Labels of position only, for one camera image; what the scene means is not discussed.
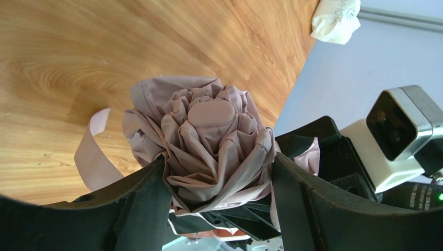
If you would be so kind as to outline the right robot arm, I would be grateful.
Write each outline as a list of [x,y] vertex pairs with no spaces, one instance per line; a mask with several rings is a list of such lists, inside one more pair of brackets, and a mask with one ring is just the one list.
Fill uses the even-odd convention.
[[314,173],[359,197],[427,211],[442,206],[442,137],[405,160],[388,160],[365,120],[338,130],[329,116],[277,137],[284,155],[297,159],[312,139],[320,151]]

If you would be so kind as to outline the pink folding umbrella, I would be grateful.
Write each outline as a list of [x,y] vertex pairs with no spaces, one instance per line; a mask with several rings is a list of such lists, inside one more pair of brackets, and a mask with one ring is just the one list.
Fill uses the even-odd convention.
[[218,78],[150,78],[130,93],[133,108],[123,114],[123,134],[142,167],[164,160],[174,233],[260,240],[280,235],[271,165],[277,153],[286,153],[317,174],[317,138],[277,140],[251,95]]

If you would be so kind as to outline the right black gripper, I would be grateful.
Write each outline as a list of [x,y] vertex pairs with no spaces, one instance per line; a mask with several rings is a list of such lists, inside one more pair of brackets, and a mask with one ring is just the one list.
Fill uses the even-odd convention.
[[350,138],[342,136],[335,121],[323,116],[307,125],[276,137],[282,153],[288,158],[300,156],[316,137],[319,143],[318,176],[329,183],[362,198],[381,202],[372,181]]

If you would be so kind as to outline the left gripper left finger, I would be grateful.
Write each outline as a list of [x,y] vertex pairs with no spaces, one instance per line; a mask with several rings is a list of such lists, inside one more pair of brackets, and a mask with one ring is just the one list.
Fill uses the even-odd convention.
[[72,202],[1,196],[1,250],[161,250],[171,203],[164,166],[158,158]]

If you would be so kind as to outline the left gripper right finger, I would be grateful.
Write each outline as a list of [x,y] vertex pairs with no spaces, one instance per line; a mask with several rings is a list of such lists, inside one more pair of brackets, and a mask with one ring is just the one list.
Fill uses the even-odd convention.
[[272,185],[285,250],[442,250],[442,208],[412,211],[364,199],[282,153]]

